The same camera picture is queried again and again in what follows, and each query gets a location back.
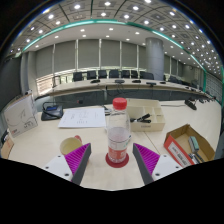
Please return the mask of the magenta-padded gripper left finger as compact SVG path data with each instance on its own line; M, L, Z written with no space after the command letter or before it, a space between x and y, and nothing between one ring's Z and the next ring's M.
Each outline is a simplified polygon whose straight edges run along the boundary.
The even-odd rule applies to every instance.
M91 155L91 144L85 144L67 155L58 155L43 170L79 185Z

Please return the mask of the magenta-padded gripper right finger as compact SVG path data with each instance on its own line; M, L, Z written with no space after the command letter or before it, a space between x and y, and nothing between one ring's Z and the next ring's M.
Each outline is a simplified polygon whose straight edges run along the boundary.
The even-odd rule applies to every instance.
M137 143L133 144L133 154L145 185L182 169L169 155L159 155Z

